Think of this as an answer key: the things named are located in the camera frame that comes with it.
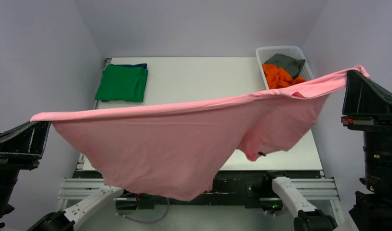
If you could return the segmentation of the pink t-shirt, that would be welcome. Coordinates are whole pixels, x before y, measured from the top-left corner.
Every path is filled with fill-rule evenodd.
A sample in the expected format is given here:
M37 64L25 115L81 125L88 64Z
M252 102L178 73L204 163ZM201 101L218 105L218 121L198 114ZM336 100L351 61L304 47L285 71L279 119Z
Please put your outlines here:
M212 189L240 150L249 161L288 151L316 124L347 70L281 89L187 103L42 112L100 172L105 185L191 201Z

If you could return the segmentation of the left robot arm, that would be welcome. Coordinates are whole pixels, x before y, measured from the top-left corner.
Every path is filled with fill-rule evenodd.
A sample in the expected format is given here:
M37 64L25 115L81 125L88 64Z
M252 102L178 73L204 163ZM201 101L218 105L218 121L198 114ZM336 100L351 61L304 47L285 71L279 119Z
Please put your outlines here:
M50 122L25 122L0 133L0 219L13 212L9 204L21 170L34 170L45 151ZM117 187L103 186L79 203L58 212L51 212L30 227L31 231L76 231L109 201L129 197L135 183L121 179ZM5 223L0 222L0 230Z

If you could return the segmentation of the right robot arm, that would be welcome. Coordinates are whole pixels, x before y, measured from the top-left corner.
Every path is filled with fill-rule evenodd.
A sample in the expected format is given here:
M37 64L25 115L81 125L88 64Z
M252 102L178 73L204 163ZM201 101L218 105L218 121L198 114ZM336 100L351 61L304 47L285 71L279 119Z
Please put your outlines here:
M363 132L368 194L357 191L350 217L337 224L309 203L287 177L269 178L263 192L277 194L294 217L297 231L392 231L392 93L357 70L349 70L341 123Z

